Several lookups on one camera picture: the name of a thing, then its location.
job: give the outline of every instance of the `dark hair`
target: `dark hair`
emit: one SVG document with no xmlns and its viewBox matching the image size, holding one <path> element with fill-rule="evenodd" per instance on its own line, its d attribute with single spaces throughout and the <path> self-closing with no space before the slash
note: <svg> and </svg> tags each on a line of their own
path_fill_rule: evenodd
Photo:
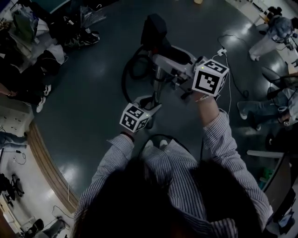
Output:
<svg viewBox="0 0 298 238">
<path fill-rule="evenodd" d="M 202 193 L 210 222 L 232 218 L 243 235 L 238 237 L 261 234 L 256 209 L 231 173 L 215 163 L 203 162 L 191 174 Z M 130 160 L 124 170 L 109 175 L 87 211 L 78 218 L 73 237 L 90 237 L 95 232 L 103 238 L 198 237 L 170 202 L 171 174 L 163 177 L 156 176 L 143 160 Z"/>
<path fill-rule="evenodd" d="M 295 29 L 298 29 L 298 18 L 297 17 L 294 17 L 292 18 L 292 25 Z"/>
</svg>

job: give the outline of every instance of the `curved wooden trim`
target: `curved wooden trim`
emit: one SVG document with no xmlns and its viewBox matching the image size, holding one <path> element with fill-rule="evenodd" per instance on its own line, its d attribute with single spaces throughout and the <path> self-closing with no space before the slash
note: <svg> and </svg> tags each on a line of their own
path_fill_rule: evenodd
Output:
<svg viewBox="0 0 298 238">
<path fill-rule="evenodd" d="M 28 143 L 41 172 L 50 184 L 54 193 L 70 213 L 75 212 L 74 207 L 78 206 L 78 197 L 71 189 L 69 189 L 69 201 L 71 204 L 68 201 L 68 183 L 53 162 L 42 140 L 37 125 L 34 122 L 30 124 Z"/>
</svg>

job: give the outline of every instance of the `striped shirt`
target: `striped shirt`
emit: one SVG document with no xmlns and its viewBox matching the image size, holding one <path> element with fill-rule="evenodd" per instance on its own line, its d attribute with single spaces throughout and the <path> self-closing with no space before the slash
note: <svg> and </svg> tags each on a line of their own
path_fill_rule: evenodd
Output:
<svg viewBox="0 0 298 238">
<path fill-rule="evenodd" d="M 118 169 L 123 169 L 131 158 L 134 144 L 126 135 L 119 135 L 109 141 L 112 146 L 100 162 L 89 188 L 82 194 L 75 217 L 86 211 L 96 197 L 107 177 Z M 266 195 L 259 189 L 254 177 L 247 171 L 245 163 L 236 151 L 228 116 L 220 112 L 218 117 L 204 127 L 204 142 L 211 157 L 227 168 L 244 187 L 251 198 L 262 228 L 270 215 L 270 205 Z M 154 146 L 146 147 L 142 158 L 155 172 L 157 178 L 170 170 L 172 181 L 169 197 L 172 205 L 180 210 L 192 228 L 202 237 L 237 237 L 233 219 L 226 218 L 208 222 L 200 191 L 190 174 L 197 167 L 197 161 L 183 147 L 172 140 L 162 151 Z"/>
</svg>

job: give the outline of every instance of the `white pants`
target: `white pants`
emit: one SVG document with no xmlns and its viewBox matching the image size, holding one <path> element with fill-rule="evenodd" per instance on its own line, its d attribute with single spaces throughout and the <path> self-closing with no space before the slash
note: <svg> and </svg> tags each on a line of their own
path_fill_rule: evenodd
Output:
<svg viewBox="0 0 298 238">
<path fill-rule="evenodd" d="M 258 43 L 256 43 L 250 50 L 249 53 L 252 56 L 260 57 L 276 49 L 279 43 L 276 43 L 268 35 L 265 35 Z"/>
</svg>

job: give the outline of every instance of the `dark gray floor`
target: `dark gray floor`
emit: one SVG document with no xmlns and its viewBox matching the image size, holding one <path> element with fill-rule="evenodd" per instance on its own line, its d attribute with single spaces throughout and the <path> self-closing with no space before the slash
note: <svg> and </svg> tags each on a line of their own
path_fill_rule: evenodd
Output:
<svg viewBox="0 0 298 238">
<path fill-rule="evenodd" d="M 251 22 L 224 0 L 206 0 L 196 5 L 183 0 L 126 0 L 108 9 L 107 20 L 92 27 L 100 32 L 101 40 L 94 46 L 75 50 L 61 67 L 54 79 L 55 89 L 39 113 L 37 123 L 45 144 L 60 171 L 74 191 L 80 195 L 89 185 L 100 160 L 110 147 L 107 139 L 122 130 L 120 116 L 126 106 L 121 92 L 121 75 L 126 62 L 140 46 L 144 20 L 148 14 L 158 13 L 168 27 L 167 38 L 171 44 L 183 48 L 195 56 L 212 57 L 220 45 L 217 38 L 223 34 L 235 34 L 252 46 L 261 35 Z M 247 46 L 235 39 L 221 39 L 241 90 L 249 90 L 250 99 L 262 99 L 268 82 L 262 77 L 261 66 L 286 72 L 277 52 L 272 52 L 259 62 L 252 62 Z M 225 64 L 223 57 L 217 60 Z M 149 80 L 128 80 L 131 98 L 151 94 Z M 225 84 L 218 104 L 224 110 L 229 107 L 229 86 Z M 241 100 L 231 81 L 232 104 L 230 124 L 241 155 L 248 149 L 260 149 L 268 129 L 256 132 L 238 115 L 236 102 Z M 144 143 L 150 134 L 164 133 L 179 139 L 199 158 L 202 128 L 194 103 L 185 105 L 166 87 L 162 94 L 163 107 L 156 116 L 150 131 L 137 135 L 136 147 Z M 256 176 L 266 161 L 243 156 L 248 168 Z"/>
</svg>

